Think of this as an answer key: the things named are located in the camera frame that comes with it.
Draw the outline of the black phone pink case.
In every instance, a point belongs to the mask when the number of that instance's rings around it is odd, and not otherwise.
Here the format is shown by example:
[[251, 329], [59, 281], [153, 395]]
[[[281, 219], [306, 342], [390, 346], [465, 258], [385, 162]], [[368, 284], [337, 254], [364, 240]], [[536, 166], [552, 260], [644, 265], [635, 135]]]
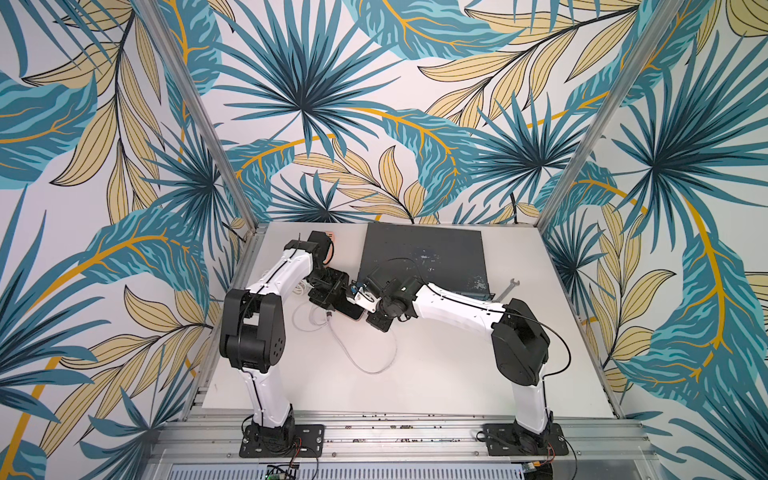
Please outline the black phone pink case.
[[336, 311], [355, 321], [359, 320], [364, 313], [361, 306], [352, 303], [345, 296], [335, 299], [332, 305]]

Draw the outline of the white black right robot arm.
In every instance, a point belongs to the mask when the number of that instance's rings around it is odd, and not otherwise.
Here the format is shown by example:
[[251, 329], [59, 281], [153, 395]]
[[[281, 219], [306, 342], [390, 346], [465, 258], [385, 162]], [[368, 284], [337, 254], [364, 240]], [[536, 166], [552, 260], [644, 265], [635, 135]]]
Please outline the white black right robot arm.
[[363, 308], [368, 313], [367, 322], [382, 332], [396, 320], [428, 319], [476, 334], [490, 343], [497, 370], [511, 383], [516, 413], [511, 423], [481, 427], [480, 438], [489, 455], [568, 452], [545, 393], [551, 330], [535, 318], [525, 302], [478, 300], [418, 276], [383, 282], [368, 278], [352, 288], [348, 299]]

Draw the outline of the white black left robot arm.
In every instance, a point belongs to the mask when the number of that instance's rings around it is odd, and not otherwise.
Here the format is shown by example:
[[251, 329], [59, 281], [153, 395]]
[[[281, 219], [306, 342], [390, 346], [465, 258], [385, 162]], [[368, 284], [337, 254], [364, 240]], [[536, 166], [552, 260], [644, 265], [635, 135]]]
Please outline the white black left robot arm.
[[286, 347], [284, 300], [293, 289], [305, 280], [311, 304], [353, 320], [363, 314], [348, 301], [349, 275], [328, 265], [333, 253], [330, 234], [313, 231], [305, 240], [288, 242], [255, 284], [225, 296], [219, 352], [241, 374], [253, 406], [243, 428], [243, 455], [255, 450], [261, 457], [285, 456], [302, 448], [277, 368]]

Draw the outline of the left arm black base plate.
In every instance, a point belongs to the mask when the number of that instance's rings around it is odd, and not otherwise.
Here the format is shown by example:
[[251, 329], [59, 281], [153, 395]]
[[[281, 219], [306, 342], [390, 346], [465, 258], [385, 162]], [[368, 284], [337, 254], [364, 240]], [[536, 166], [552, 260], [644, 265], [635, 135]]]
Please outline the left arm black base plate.
[[257, 424], [245, 428], [238, 455], [240, 458], [319, 458], [323, 453], [325, 426], [288, 425], [266, 428]]

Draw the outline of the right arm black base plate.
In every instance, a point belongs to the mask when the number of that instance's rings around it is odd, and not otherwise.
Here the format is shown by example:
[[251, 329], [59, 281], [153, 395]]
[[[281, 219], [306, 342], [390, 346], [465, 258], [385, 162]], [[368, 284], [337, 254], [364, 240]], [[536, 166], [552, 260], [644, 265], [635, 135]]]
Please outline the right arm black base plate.
[[541, 433], [532, 433], [517, 423], [488, 423], [476, 438], [492, 457], [561, 457], [570, 453], [562, 428], [549, 423]]

